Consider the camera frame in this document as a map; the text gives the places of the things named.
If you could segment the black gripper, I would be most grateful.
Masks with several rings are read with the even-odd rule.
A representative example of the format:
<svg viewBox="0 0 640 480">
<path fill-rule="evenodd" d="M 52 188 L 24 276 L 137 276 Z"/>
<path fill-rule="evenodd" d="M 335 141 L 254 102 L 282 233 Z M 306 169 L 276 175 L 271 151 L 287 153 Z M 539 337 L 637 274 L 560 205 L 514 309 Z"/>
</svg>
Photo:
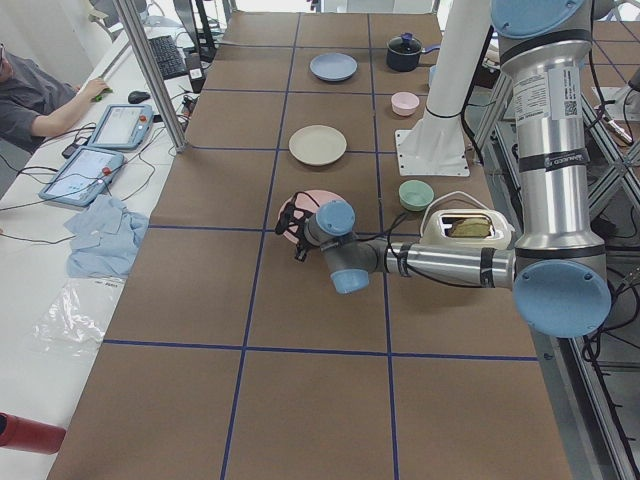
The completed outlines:
<svg viewBox="0 0 640 480">
<path fill-rule="evenodd" d="M 302 191 L 295 192 L 292 195 L 293 199 L 286 204 L 284 211 L 279 213 L 274 231 L 276 235 L 283 235 L 285 231 L 289 231 L 289 227 L 296 225 L 297 231 L 294 235 L 298 239 L 298 243 L 295 244 L 296 250 L 294 258 L 298 261 L 305 261 L 309 250 L 314 248 L 314 246 L 306 239 L 304 233 L 304 227 L 312 217 L 313 213 L 304 211 L 303 218 L 296 219 L 294 217 L 294 210 L 296 210 L 294 202 L 298 193 L 302 193 Z"/>
</svg>

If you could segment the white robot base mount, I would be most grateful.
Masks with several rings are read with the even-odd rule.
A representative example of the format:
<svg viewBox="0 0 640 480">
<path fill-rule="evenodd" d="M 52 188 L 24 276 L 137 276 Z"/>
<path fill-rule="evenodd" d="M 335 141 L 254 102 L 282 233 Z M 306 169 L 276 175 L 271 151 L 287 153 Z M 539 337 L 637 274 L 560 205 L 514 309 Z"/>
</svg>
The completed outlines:
<svg viewBox="0 0 640 480">
<path fill-rule="evenodd" d="M 470 175 L 462 111 L 490 26 L 489 0 L 452 3 L 423 117 L 412 129 L 395 132 L 400 175 Z"/>
</svg>

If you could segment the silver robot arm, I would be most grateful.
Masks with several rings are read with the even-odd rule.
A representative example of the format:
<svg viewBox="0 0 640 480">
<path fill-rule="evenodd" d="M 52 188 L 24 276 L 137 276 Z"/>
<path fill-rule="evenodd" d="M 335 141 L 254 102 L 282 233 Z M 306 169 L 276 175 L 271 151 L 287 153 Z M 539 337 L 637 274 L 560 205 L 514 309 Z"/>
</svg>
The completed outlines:
<svg viewBox="0 0 640 480">
<path fill-rule="evenodd" d="M 580 65 L 591 49 L 590 1 L 456 1 L 448 15 L 421 120 L 397 152 L 411 175 L 448 173 L 451 142 L 477 64 L 491 36 L 513 83 L 523 233 L 503 249 L 487 240 L 437 243 L 360 239 L 343 200 L 316 210 L 287 202 L 275 227 L 296 239 L 296 256 L 319 249 L 337 292 L 365 288 L 373 272 L 463 288 L 508 288 L 521 318 L 558 338 L 595 331 L 609 314 L 603 240 L 590 227 L 588 152 L 580 106 Z"/>
</svg>

